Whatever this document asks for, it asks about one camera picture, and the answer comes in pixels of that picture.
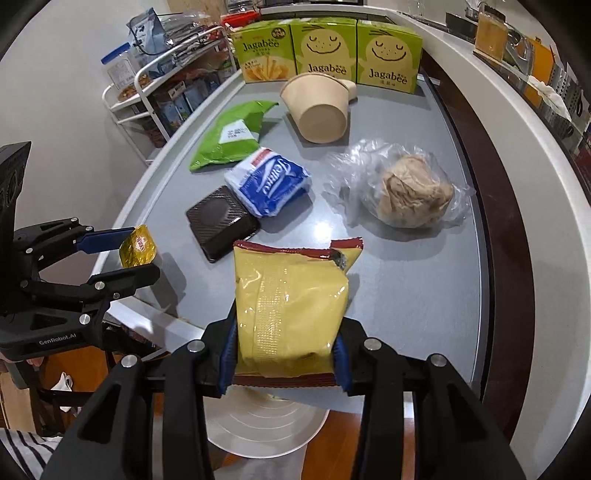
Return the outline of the small gold wrapper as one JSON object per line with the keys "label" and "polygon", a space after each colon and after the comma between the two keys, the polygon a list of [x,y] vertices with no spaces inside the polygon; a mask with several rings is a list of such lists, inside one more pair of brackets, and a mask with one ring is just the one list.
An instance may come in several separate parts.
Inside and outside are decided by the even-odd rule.
{"label": "small gold wrapper", "polygon": [[122,267],[133,268],[152,263],[157,247],[147,226],[139,225],[122,242],[118,252]]}

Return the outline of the yellow red chip bag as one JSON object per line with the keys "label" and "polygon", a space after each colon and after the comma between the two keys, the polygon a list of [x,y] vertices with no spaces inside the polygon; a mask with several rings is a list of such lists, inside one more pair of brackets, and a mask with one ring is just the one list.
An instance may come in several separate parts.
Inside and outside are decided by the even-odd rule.
{"label": "yellow red chip bag", "polygon": [[236,374],[271,381],[332,374],[348,272],[362,252],[360,237],[325,249],[236,241]]}

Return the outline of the white round trash bin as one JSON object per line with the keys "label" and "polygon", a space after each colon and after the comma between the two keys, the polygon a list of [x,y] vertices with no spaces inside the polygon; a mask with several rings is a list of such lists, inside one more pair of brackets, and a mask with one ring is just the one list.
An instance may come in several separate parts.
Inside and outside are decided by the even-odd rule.
{"label": "white round trash bin", "polygon": [[329,412],[247,387],[231,386],[219,399],[204,398],[208,441],[249,459],[289,455],[322,430]]}

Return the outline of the dark brown plastic tray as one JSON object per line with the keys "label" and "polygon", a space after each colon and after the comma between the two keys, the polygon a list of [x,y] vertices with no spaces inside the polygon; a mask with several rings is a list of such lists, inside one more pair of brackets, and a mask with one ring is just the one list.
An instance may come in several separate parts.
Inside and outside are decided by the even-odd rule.
{"label": "dark brown plastic tray", "polygon": [[228,186],[221,186],[190,207],[185,216],[190,230],[211,263],[230,253],[236,241],[259,231],[259,219],[242,205]]}

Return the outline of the blue white tissue pack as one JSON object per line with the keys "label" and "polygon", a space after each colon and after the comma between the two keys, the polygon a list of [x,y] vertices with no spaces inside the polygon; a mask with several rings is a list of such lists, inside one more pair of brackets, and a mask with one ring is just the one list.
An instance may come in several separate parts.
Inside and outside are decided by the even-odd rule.
{"label": "blue white tissue pack", "polygon": [[311,188],[307,169],[264,147],[230,169],[224,180],[256,218],[276,217],[290,201]]}

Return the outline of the green snack bag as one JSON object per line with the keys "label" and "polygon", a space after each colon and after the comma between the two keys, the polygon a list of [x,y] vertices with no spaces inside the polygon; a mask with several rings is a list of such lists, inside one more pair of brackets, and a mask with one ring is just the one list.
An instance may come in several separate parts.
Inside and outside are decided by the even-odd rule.
{"label": "green snack bag", "polygon": [[189,163],[191,173],[209,165],[242,161],[259,149],[263,118],[279,103],[253,100],[230,107],[219,114],[205,134]]}

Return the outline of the clear bag with brown paper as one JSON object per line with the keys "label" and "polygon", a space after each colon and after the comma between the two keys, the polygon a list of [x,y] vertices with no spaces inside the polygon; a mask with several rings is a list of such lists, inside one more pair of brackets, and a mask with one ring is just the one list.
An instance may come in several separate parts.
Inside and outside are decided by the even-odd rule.
{"label": "clear bag with brown paper", "polygon": [[467,183],[452,181],[432,153],[383,139],[329,153],[327,166],[325,193],[349,225],[363,212],[397,229],[458,225],[476,194]]}

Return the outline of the left Jagabee box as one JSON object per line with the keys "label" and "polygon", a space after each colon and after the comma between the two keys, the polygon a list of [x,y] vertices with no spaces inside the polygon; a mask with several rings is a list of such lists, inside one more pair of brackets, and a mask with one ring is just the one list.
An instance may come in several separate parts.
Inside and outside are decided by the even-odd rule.
{"label": "left Jagabee box", "polygon": [[245,83],[287,81],[297,75],[290,19],[252,23],[230,38]]}

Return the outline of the jagabee box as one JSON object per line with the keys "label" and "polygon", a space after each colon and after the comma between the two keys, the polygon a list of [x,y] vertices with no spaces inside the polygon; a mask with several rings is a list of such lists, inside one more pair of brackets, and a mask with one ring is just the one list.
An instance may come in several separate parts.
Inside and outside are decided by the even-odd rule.
{"label": "jagabee box", "polygon": [[290,19],[252,23],[230,38],[245,83],[287,81],[297,75]]}
{"label": "jagabee box", "polygon": [[290,24],[297,73],[356,82],[356,19],[318,17]]}
{"label": "jagabee box", "polygon": [[356,83],[414,94],[423,38],[396,24],[359,20],[356,24]]}

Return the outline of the middle Jagabee box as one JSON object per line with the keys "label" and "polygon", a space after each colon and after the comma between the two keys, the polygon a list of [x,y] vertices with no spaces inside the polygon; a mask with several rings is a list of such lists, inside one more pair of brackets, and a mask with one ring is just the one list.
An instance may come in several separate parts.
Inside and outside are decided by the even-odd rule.
{"label": "middle Jagabee box", "polygon": [[297,73],[356,82],[356,19],[318,17],[290,24]]}

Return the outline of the right Jagabee box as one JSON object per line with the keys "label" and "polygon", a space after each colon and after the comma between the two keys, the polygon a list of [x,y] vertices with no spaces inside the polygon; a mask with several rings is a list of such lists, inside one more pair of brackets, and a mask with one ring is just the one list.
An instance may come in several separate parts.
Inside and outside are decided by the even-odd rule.
{"label": "right Jagabee box", "polygon": [[356,24],[356,83],[414,94],[423,38],[396,24],[359,20]]}

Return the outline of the orange package on counter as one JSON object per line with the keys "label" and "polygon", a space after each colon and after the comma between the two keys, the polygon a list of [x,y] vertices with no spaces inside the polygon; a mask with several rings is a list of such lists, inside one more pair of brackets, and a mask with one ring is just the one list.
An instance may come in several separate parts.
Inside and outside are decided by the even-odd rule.
{"label": "orange package on counter", "polygon": [[506,17],[488,5],[479,13],[475,49],[489,57],[502,61],[508,39]]}

